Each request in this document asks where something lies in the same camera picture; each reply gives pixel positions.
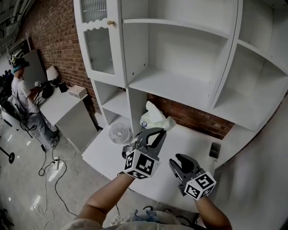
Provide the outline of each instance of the glass cabinet door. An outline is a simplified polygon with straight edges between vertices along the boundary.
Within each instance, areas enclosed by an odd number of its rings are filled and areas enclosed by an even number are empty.
[[[88,77],[125,87],[120,1],[74,0],[74,9]]]

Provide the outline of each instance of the sneaker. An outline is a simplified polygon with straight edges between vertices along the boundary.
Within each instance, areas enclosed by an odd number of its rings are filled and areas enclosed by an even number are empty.
[[[59,129],[57,129],[55,132],[52,134],[52,138],[56,138],[59,134]]]
[[[56,148],[56,146],[58,145],[58,143],[59,143],[59,137],[56,137],[56,138],[54,139],[54,141],[50,144],[50,147],[51,147],[52,149],[54,149],[54,148]]]

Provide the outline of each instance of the white shelving unit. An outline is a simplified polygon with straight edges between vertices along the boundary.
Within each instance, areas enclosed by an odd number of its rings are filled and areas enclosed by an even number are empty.
[[[278,9],[269,0],[240,3],[243,10],[238,11],[241,17],[235,30],[235,50],[211,112],[257,131],[287,91],[288,46],[284,38],[288,38],[288,10]]]
[[[74,9],[107,124],[93,144],[99,149],[112,144],[115,122],[134,135],[141,129],[152,93],[235,123],[219,140],[217,168],[262,129],[288,89],[284,0],[74,0]]]

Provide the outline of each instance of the white desk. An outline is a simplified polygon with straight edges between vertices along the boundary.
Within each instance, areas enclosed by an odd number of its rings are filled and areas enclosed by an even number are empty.
[[[55,88],[53,95],[39,105],[44,117],[79,151],[83,151],[97,133],[83,102],[86,96],[78,99]]]
[[[129,126],[123,117],[118,117],[111,125],[115,123],[124,123]],[[122,158],[123,145],[114,144],[108,137],[111,125],[98,134],[82,155],[88,164],[110,180],[123,171],[125,166],[125,160]],[[144,180],[136,179],[130,188],[156,201],[196,212],[194,200],[189,196],[181,195],[178,189],[179,180],[170,169],[169,159],[177,160],[175,157],[177,153],[189,155],[195,158],[205,171],[213,175],[215,159],[209,157],[212,142],[221,141],[176,125],[167,132],[159,154],[160,166],[153,177]]]

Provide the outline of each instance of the wall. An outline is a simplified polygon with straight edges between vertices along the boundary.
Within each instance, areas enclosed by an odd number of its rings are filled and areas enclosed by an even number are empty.
[[[234,230],[278,230],[288,217],[288,99],[240,154],[216,171],[215,204]]]
[[[61,79],[69,85],[86,87],[94,110],[100,112],[90,80],[87,78],[77,37],[73,0],[39,0],[31,8],[18,39],[28,33],[34,48],[39,49],[46,68],[55,65]],[[178,124],[222,139],[233,123],[189,106],[149,95],[152,103]]]
[[[85,105],[90,113],[101,113],[81,55],[73,0],[36,1],[18,39],[26,33],[31,36],[33,47],[40,50],[46,69],[56,66],[65,83],[87,88],[89,98],[85,99]]]
[[[3,75],[5,70],[12,70],[11,66],[9,65],[6,52],[0,56],[0,75]]]

